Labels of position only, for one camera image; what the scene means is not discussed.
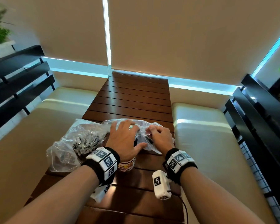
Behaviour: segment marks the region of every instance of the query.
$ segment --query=person's left hand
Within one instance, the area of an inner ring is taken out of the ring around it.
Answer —
[[[143,148],[147,146],[147,143],[139,143],[134,147],[134,141],[138,126],[133,126],[130,129],[130,125],[135,125],[131,120],[122,121],[118,129],[116,130],[117,122],[113,122],[110,129],[110,137],[107,141],[106,147],[110,147],[115,150],[120,156],[121,162],[127,162],[133,159]]]

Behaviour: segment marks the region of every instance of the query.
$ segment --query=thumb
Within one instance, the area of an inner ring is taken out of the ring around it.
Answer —
[[[154,125],[150,125],[149,126],[149,130],[152,133],[152,135],[154,136],[155,134],[159,134],[157,128]]]
[[[143,149],[143,148],[145,148],[147,146],[147,143],[145,143],[145,142],[141,142],[141,143],[139,143],[138,145],[136,145],[135,147],[134,147],[134,154],[135,154],[135,156],[137,156],[137,154]]]

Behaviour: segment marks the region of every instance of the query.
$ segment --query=black wrist strap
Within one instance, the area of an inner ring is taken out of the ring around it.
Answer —
[[[177,183],[180,185],[180,176],[182,175],[183,171],[188,168],[188,167],[197,167],[197,165],[194,162],[188,162],[185,165],[183,165],[177,173],[174,173],[174,171],[168,166],[167,161],[171,157],[172,154],[176,153],[179,151],[178,148],[172,148],[169,150],[165,156],[165,162],[163,163],[163,167],[165,168],[167,172],[167,177],[171,179],[173,182]]]
[[[104,147],[104,148],[107,149],[108,151],[110,151],[114,155],[114,157],[117,161],[117,164],[119,164],[120,156],[118,155],[118,153],[110,147]],[[104,180],[104,171],[101,168],[100,164],[97,163],[96,161],[94,161],[92,159],[87,159],[84,163],[81,164],[81,166],[83,166],[83,165],[87,165],[93,169],[93,171],[95,172],[95,174],[98,177],[100,185],[107,185],[107,184],[111,184],[113,182],[114,177],[115,177],[115,172],[105,181]]]

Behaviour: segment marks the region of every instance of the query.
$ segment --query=black wooden backrest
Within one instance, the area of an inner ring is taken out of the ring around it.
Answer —
[[[250,75],[242,84],[225,106],[280,205],[280,102]]]
[[[50,70],[48,63],[41,60],[42,56],[44,56],[44,53],[41,46],[36,45],[0,59],[0,79],[3,81],[0,83],[0,104],[14,96],[0,106],[0,127],[22,109],[25,109],[31,101],[55,82],[53,75],[48,73]],[[24,69],[8,79],[5,77],[38,59],[40,59],[40,62],[34,66]],[[42,82],[37,85],[31,85],[17,94],[17,92],[42,75],[45,75],[45,79]]]

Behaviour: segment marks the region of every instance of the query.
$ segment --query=white planter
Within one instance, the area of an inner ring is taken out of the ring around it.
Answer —
[[[6,42],[0,44],[0,58],[15,52],[12,48],[13,44],[15,44],[15,41],[10,40],[10,39],[8,39]]]

